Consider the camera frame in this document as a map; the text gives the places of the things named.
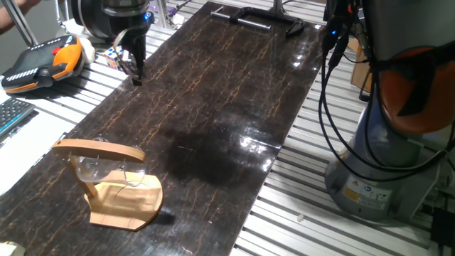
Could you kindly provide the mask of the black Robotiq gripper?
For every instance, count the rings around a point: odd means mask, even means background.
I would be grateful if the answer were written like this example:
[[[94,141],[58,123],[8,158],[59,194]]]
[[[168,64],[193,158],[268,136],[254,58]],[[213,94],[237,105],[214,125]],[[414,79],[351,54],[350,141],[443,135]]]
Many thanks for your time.
[[[132,84],[142,86],[142,76],[145,61],[145,35],[151,24],[155,22],[152,12],[145,12],[136,16],[121,17],[107,15],[107,39],[113,41],[124,30],[127,30],[127,38],[134,38],[133,50],[119,48],[119,64],[123,71],[131,77]]]

